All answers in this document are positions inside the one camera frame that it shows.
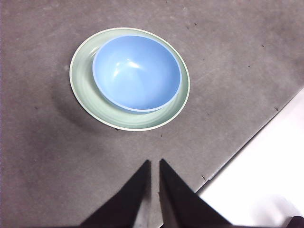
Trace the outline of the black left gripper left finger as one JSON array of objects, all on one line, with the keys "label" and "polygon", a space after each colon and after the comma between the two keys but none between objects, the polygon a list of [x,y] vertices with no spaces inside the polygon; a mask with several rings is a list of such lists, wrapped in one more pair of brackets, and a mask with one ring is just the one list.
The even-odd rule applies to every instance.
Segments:
[{"label": "black left gripper left finger", "polygon": [[151,208],[151,162],[135,174],[81,228],[147,228]]}]

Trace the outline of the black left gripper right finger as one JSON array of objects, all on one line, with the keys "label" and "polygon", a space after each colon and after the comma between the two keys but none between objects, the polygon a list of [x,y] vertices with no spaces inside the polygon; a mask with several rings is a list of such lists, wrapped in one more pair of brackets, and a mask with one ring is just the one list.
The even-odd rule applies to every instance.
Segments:
[{"label": "black left gripper right finger", "polygon": [[166,228],[225,228],[232,225],[193,192],[164,159],[160,160],[159,187]]}]

